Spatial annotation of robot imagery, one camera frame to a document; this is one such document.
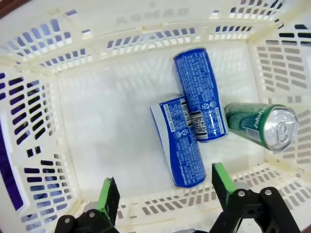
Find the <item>can lid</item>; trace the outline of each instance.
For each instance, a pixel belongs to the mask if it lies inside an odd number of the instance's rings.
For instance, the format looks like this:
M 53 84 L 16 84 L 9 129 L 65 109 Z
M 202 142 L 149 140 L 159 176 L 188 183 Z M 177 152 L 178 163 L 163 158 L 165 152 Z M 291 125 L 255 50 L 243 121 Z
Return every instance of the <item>can lid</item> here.
M 287 107 L 275 107 L 267 117 L 263 134 L 267 146 L 273 152 L 281 152 L 296 140 L 298 119 Z

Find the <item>nutrition label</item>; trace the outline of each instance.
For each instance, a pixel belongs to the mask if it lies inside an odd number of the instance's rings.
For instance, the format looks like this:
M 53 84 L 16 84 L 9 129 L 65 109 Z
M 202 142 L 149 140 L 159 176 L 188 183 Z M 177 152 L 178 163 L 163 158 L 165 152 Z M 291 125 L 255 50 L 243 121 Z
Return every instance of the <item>nutrition label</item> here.
M 171 168 L 177 186 L 192 186 L 205 178 L 198 142 L 184 98 L 161 103 L 168 125 Z
M 191 118 L 185 99 L 177 99 L 163 105 L 171 132 L 188 127 Z
M 205 177 L 204 165 L 196 142 L 195 133 L 176 140 L 177 157 L 184 184 L 198 182 Z
M 215 77 L 204 49 L 175 58 L 197 138 L 207 140 L 226 134 Z

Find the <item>barcode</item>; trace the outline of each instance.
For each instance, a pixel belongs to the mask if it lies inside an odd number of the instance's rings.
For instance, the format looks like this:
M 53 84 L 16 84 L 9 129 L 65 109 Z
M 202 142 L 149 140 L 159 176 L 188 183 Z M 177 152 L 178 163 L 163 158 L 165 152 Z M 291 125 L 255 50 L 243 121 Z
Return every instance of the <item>barcode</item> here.
M 197 113 L 192 113 L 191 115 L 192 115 L 192 123 L 193 123 L 194 131 L 196 133 L 197 138 L 207 139 L 208 135 L 207 135 L 202 113 L 197 112 Z
M 165 111 L 165 115 L 166 115 L 167 121 L 169 122 L 169 126 L 170 126 L 170 129 L 171 129 L 171 132 L 175 132 L 176 130 L 175 130 L 173 119 L 172 119 L 172 116 L 171 116 L 171 113 L 170 113 L 169 106 L 167 104 L 164 104 L 163 107 L 164 107 L 164 111 Z
M 223 120 L 220 117 L 220 113 L 219 113 L 219 108 L 215 108 L 215 112 L 216 112 L 216 117 L 217 117 L 217 121 L 218 121 L 218 126 L 219 126 L 219 130 L 220 133 L 223 134 L 224 133 L 224 128 L 223 128 Z
M 259 131 L 253 130 L 253 129 L 250 129 L 250 128 L 246 128 L 246 133 L 247 133 L 247 135 L 250 138 L 253 138 L 253 139 L 255 139 L 255 140 L 260 142 Z
M 188 107 L 187 107 L 187 103 L 185 101 L 185 99 L 181 99 L 180 100 L 181 106 L 183 108 L 183 112 L 184 112 L 184 116 L 187 122 L 187 126 L 191 126 L 192 125 L 192 121 L 191 121 L 191 117 L 190 117 L 190 113 L 188 111 Z

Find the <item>green can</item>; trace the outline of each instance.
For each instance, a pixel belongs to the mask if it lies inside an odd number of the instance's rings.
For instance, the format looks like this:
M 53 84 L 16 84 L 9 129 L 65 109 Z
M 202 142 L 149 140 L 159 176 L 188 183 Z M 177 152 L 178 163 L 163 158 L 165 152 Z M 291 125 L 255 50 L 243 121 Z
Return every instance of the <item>green can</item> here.
M 230 131 L 273 152 L 287 148 L 298 132 L 295 112 L 281 104 L 234 102 L 225 116 Z

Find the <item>green gripper pad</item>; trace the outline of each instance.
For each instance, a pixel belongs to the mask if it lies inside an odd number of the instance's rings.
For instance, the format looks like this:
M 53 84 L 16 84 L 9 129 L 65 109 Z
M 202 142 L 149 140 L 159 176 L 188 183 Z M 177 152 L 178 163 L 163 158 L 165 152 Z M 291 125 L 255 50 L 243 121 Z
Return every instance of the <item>green gripper pad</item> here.
M 218 196 L 219 202 L 224 209 L 229 196 L 237 189 L 222 163 L 212 165 L 212 184 Z
M 114 226 L 117 218 L 120 194 L 114 178 L 106 178 L 98 198 L 96 209 Z

